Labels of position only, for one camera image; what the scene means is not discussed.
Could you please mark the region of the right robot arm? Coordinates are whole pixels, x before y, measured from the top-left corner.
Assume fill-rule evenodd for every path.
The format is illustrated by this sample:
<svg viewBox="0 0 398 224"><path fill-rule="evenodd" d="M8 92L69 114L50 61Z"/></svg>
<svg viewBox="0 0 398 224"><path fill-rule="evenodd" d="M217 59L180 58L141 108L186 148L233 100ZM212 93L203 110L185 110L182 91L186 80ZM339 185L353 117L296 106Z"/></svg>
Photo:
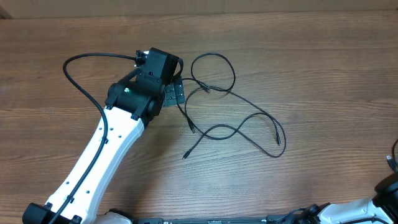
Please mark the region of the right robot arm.
<svg viewBox="0 0 398 224"><path fill-rule="evenodd" d="M397 223L397 174L381 180L376 194L349 203L311 205L293 220L296 224Z"/></svg>

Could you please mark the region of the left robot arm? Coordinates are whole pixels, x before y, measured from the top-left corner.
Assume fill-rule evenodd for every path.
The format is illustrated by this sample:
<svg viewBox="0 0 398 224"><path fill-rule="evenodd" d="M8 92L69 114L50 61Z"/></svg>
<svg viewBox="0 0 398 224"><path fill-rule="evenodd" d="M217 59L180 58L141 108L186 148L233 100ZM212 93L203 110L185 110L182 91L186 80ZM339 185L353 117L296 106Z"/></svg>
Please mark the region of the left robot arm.
<svg viewBox="0 0 398 224"><path fill-rule="evenodd" d="M97 211L123 157L149 122L163 105L182 99L173 89L182 84L183 60L156 48L138 50L131 60L135 69L110 86L105 105L94 102L101 119L78 162L44 205L28 205L23 223L133 223L117 209Z"/></svg>

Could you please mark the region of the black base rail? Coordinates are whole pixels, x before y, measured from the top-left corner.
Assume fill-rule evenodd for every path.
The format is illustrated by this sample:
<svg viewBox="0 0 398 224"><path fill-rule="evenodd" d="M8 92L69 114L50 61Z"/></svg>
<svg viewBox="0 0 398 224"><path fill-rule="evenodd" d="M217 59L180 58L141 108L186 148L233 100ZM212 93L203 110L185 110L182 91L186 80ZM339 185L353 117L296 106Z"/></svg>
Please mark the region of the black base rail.
<svg viewBox="0 0 398 224"><path fill-rule="evenodd" d="M112 208L104 215L98 217L96 223L132 223L132 224L280 224L295 223L305 220L319 212L317 205L307 208L298 208L287 214L266 215L265 217L246 218L188 218L188 219L164 219L164 218L133 218L130 214Z"/></svg>

